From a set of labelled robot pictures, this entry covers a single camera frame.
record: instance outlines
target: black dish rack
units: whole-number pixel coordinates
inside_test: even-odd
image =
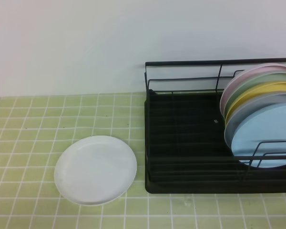
[[[218,89],[225,65],[286,62],[279,59],[176,61],[145,63],[145,188],[150,193],[276,193],[286,192],[286,165],[251,167],[253,160],[286,159],[280,156],[234,156],[225,144],[225,122]],[[219,66],[212,77],[149,79],[149,66]],[[216,87],[204,90],[153,91],[151,81],[215,80]]]

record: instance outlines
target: countertop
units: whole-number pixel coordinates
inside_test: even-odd
[[[286,229],[286,193],[155,195],[144,188],[145,93],[0,99],[0,229]],[[117,137],[138,170],[103,206],[60,196],[55,164],[72,143]]]

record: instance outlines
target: rack wire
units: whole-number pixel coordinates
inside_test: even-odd
[[[286,152],[234,156],[224,141],[218,88],[224,65],[286,62],[279,59],[146,62],[145,63],[145,187],[150,193],[272,193],[286,192],[286,165],[260,168],[263,160],[286,160]],[[148,66],[219,66],[217,76],[148,79]],[[216,80],[215,88],[150,89],[150,82]],[[252,167],[258,160],[258,166]]]

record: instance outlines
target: white plate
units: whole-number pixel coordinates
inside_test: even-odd
[[[99,205],[121,196],[137,171],[133,151],[110,136],[84,138],[63,152],[54,180],[60,194],[82,205]]]

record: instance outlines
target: light blue plate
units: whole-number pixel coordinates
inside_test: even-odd
[[[283,140],[286,140],[286,103],[264,107],[248,116],[236,129],[231,149],[235,156],[252,156],[258,143]],[[286,152],[286,143],[261,144],[255,156],[275,152]],[[259,162],[254,160],[251,166],[257,167]],[[259,167],[270,168],[283,165],[286,165],[286,159],[263,160]]]

